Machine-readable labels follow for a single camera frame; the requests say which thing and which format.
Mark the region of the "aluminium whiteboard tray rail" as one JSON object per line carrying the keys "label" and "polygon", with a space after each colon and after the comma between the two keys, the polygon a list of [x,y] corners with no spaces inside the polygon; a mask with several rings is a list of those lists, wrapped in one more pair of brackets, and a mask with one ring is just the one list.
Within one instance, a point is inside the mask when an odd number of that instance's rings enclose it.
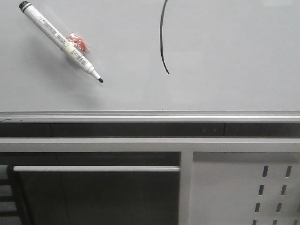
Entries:
{"label": "aluminium whiteboard tray rail", "polygon": [[299,122],[299,110],[101,110],[1,112],[1,123]]}

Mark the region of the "white metal stand frame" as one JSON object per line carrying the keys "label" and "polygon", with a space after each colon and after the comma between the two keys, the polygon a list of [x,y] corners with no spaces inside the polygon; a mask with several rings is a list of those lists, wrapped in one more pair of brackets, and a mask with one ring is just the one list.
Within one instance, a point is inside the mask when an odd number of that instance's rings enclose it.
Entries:
{"label": "white metal stand frame", "polygon": [[179,224],[189,225],[194,152],[299,153],[298,138],[1,138],[2,153],[180,152]]}

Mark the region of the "red round magnet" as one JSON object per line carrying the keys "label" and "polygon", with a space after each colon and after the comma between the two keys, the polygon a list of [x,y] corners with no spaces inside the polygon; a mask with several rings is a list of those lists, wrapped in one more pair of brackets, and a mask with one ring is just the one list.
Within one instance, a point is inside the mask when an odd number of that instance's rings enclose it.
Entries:
{"label": "red round magnet", "polygon": [[77,50],[79,50],[83,55],[87,53],[88,51],[88,46],[86,44],[86,42],[84,41],[84,39],[75,34],[75,33],[71,33],[68,37],[67,37],[68,42],[70,42]]}

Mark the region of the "white round crossbar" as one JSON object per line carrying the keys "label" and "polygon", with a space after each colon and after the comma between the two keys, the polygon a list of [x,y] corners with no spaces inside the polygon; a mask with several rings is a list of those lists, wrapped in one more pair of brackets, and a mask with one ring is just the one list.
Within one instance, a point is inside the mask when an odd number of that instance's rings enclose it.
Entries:
{"label": "white round crossbar", "polygon": [[14,172],[179,172],[178,166],[14,166]]}

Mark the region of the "black frame at lower left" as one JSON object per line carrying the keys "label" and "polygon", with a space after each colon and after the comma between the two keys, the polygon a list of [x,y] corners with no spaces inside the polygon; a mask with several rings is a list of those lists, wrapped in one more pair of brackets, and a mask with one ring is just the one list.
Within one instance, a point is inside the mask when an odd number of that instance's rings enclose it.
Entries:
{"label": "black frame at lower left", "polygon": [[12,166],[0,166],[0,223],[30,225],[22,189]]}

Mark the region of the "white perforated metal panel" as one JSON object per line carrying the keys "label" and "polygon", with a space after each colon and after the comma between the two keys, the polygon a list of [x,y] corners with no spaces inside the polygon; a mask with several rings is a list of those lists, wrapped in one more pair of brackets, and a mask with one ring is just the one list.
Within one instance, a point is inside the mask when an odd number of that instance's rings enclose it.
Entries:
{"label": "white perforated metal panel", "polygon": [[192,225],[297,225],[298,153],[193,154]]}

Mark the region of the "white whiteboard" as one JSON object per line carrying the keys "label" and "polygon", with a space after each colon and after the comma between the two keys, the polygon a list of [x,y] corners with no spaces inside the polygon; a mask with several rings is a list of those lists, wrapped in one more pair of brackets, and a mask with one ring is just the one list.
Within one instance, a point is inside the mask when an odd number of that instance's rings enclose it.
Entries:
{"label": "white whiteboard", "polygon": [[0,3],[0,109],[298,110],[297,0],[34,0],[100,83]]}

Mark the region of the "white whiteboard marker pen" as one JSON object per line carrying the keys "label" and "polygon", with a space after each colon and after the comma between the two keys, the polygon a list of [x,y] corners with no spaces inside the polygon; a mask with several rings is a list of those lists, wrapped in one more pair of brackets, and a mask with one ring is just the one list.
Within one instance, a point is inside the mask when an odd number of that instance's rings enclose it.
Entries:
{"label": "white whiteboard marker pen", "polygon": [[30,2],[24,0],[19,9],[25,14],[62,52],[66,54],[82,71],[93,76],[100,83],[103,79],[88,59],[69,42]]}

